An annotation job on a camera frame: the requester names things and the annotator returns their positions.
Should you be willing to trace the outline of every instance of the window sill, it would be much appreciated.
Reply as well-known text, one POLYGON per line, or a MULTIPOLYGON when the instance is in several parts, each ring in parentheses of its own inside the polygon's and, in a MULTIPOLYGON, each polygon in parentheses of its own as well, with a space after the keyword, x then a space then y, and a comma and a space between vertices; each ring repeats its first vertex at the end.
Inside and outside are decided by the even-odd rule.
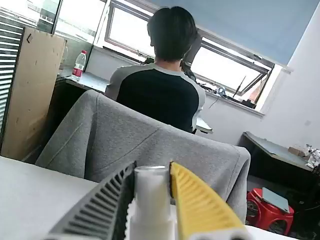
POLYGON ((245 110, 245 111, 247 111, 247 112, 250 112, 250 113, 252 113, 252 114, 255 114, 255 115, 259 116, 260 118, 262 118, 262 117, 265 115, 265 114, 262 113, 262 112, 259 112, 259 111, 257 111, 257 110, 254 110, 253 108, 250 108, 250 107, 248 107, 248 106, 242 105, 241 103, 234 102, 234 101, 232 101, 232 100, 228 100, 228 99, 226 99, 226 98, 224 98, 224 97, 221 97, 221 96, 219 96, 219 95, 217 95, 217 94, 214 94, 214 93, 212 93, 212 92, 205 91, 205 94, 206 94, 207 96, 213 97, 214 99, 216 99, 216 100, 218 100, 218 101, 222 101, 222 102, 224 102, 224 103, 230 104, 230 105, 233 106, 233 107, 241 108, 241 109, 243 109, 243 110, 245 110))
MULTIPOLYGON (((96 46, 96 45, 94 45, 93 48, 94 48, 95 50, 103 53, 103 54, 106 54, 106 55, 109 55, 109 56, 111 56, 111 57, 114 57, 114 58, 123 60, 123 61, 125 61, 125 62, 127 62, 127 63, 129 63, 129 64, 133 64, 133 65, 139 65, 139 64, 140 64, 140 62, 138 62, 137 60, 130 59, 130 58, 126 57, 123 53, 119 53, 119 52, 117 52, 117 51, 115 51, 115 50, 108 49, 108 48, 102 48, 102 47, 99 47, 99 46, 96 46)), ((254 110, 254 109, 252 109, 252 108, 250 108, 250 107, 247 107, 247 106, 245 106, 245 105, 242 105, 242 104, 240 104, 240 103, 237 103, 237 102, 234 102, 234 101, 225 99, 225 98, 220 97, 219 95, 214 94, 214 93, 212 93, 212 92, 205 91, 205 94, 206 94, 207 96, 211 96, 211 97, 213 97, 213 98, 215 98, 215 99, 218 99, 219 101, 223 101, 223 102, 225 102, 225 103, 227 103, 227 104, 230 104, 230 105, 233 106, 233 107, 241 108, 241 109, 243 109, 243 110, 245 110, 245 111, 247 111, 247 112, 250 112, 250 113, 252 113, 252 114, 255 114, 255 115, 257 115, 257 116, 259 116, 259 117, 261 117, 261 118, 265 115, 265 114, 262 113, 262 112, 259 112, 259 111, 257 111, 257 110, 254 110)))

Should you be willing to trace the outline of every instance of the black and white shirt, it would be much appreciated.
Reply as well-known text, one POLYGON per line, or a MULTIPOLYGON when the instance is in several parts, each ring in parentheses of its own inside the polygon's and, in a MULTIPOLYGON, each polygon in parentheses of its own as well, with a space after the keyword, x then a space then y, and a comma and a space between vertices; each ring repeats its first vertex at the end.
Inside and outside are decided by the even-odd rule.
POLYGON ((139 113, 192 132, 206 100, 205 91, 182 71, 154 63, 118 68, 105 95, 139 113))

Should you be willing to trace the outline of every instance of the small box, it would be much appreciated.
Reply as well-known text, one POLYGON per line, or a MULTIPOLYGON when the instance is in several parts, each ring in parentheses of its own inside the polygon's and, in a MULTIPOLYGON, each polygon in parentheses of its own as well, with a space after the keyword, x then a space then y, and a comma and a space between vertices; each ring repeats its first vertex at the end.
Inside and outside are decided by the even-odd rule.
POLYGON ((288 151, 289 151, 289 153, 292 153, 292 154, 294 154, 294 155, 297 155, 297 156, 303 158, 303 159, 306 160, 306 161, 308 161, 309 158, 310 158, 309 155, 306 156, 303 151, 301 151, 301 150, 299 150, 299 149, 296 149, 296 148, 294 148, 294 147, 292 147, 292 146, 290 146, 290 147, 288 148, 288 151))

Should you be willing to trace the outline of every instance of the table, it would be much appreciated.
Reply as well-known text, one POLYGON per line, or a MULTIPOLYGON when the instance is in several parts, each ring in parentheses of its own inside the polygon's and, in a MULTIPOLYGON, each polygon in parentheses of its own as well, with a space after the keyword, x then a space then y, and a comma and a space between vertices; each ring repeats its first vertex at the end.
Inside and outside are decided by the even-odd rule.
MULTIPOLYGON (((1 239, 39 239, 97 183, 0 156, 1 239)), ((257 240, 290 240, 246 226, 257 240)))
MULTIPOLYGON (((93 89, 101 94, 105 93, 106 87, 110 84, 108 80, 98 77, 90 72, 84 72, 80 81, 73 80, 71 76, 66 77, 66 83, 84 90, 93 89)), ((206 134, 213 133, 213 129, 200 117, 196 120, 195 128, 206 134)))
POLYGON ((260 137, 257 137, 250 133, 249 131, 246 131, 243 133, 243 136, 252 141, 258 148, 260 148, 262 151, 264 151, 267 155, 269 155, 271 158, 280 160, 282 162, 285 162, 287 164, 291 164, 293 166, 296 166, 298 168, 307 170, 309 172, 312 172, 312 169, 308 166, 306 166, 306 161, 297 156, 292 154, 288 151, 287 148, 277 145, 271 141, 268 141, 266 139, 262 139, 260 137))

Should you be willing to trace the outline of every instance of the open window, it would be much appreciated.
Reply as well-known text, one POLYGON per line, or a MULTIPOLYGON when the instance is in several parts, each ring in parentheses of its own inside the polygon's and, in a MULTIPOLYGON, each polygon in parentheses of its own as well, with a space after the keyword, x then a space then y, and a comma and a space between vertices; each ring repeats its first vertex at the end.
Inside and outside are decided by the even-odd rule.
POLYGON ((128 1, 111 0, 97 45, 139 62, 144 62, 147 57, 154 58, 155 51, 150 46, 147 31, 147 23, 152 15, 153 13, 128 1))
POLYGON ((234 46, 202 37, 191 70, 209 89, 225 87, 227 95, 256 103, 274 64, 234 46))

